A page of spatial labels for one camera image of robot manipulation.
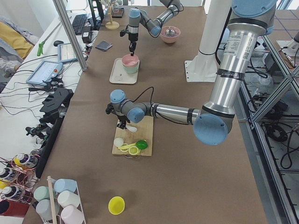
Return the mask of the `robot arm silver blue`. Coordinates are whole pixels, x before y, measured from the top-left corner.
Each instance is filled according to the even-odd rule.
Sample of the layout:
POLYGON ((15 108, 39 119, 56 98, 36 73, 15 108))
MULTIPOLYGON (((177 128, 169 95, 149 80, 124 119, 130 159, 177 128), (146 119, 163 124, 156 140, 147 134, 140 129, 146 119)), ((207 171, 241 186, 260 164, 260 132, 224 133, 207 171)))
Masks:
POLYGON ((210 99, 201 109, 137 103, 124 91, 110 94, 107 114, 115 114, 121 129, 145 116, 161 117, 192 125, 197 139, 207 145, 221 144, 232 129, 236 96, 244 80, 252 52, 260 36, 274 26, 274 0, 213 0, 206 18, 198 54, 186 61, 185 71, 198 82, 214 83, 210 99))
POLYGON ((123 37, 125 34, 128 34, 131 56, 135 54, 140 24, 147 29, 153 38, 157 38, 161 33, 163 25, 184 10, 184 6, 179 0, 162 0, 160 2, 166 7, 166 10, 155 19, 151 19, 145 10, 138 8, 129 10, 128 25, 120 31, 120 36, 123 37))

